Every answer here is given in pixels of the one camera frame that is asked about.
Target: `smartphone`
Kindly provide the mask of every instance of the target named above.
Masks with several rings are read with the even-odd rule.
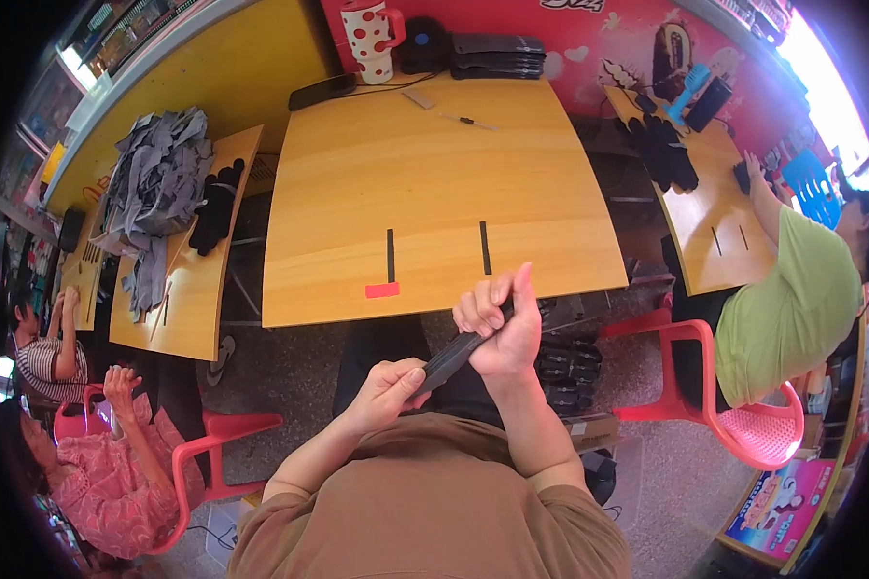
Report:
[[[352,93],[357,87],[357,77],[353,73],[336,76],[293,91],[287,108],[291,111],[305,109],[330,98]]]

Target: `green shirt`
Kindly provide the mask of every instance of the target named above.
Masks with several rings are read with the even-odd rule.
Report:
[[[789,207],[779,213],[778,259],[721,310],[715,374],[731,408],[759,402],[817,367],[844,341],[863,307],[846,242]]]

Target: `pink advertisement sign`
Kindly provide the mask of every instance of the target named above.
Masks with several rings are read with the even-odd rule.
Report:
[[[794,459],[779,470],[763,472],[725,536],[788,561],[817,512],[833,470],[834,460]]]

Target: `striped shirt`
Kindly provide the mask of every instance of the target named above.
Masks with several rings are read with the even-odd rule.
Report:
[[[77,370],[67,380],[54,380],[55,360],[61,354],[61,340],[38,338],[19,349],[16,367],[29,385],[49,400],[57,402],[83,401],[84,386],[88,384],[87,357],[81,342],[75,342],[74,360]]]

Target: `person's hand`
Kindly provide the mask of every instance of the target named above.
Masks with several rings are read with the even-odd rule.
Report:
[[[753,153],[744,151],[743,160],[747,162],[747,174],[750,175],[750,179],[763,179],[763,168],[760,167],[760,160]]]
[[[367,374],[348,409],[341,414],[348,430],[355,434],[370,434],[388,426],[402,412],[418,409],[431,396],[427,392],[409,400],[425,380],[421,369],[425,362],[418,358],[398,362],[382,361]]]
[[[511,292],[515,313],[508,323],[499,309]],[[454,322],[461,331],[492,336],[470,355],[470,365],[484,378],[533,372],[541,343],[541,313],[531,287],[531,264],[505,272],[495,280],[476,284],[454,306]]]
[[[141,384],[141,377],[135,375],[132,368],[113,366],[106,371],[103,382],[103,394],[113,407],[113,414],[120,423],[135,421],[135,410],[132,408],[132,388]]]
[[[64,311],[65,313],[73,313],[76,311],[78,304],[81,303],[81,292],[74,285],[69,285],[65,289]]]

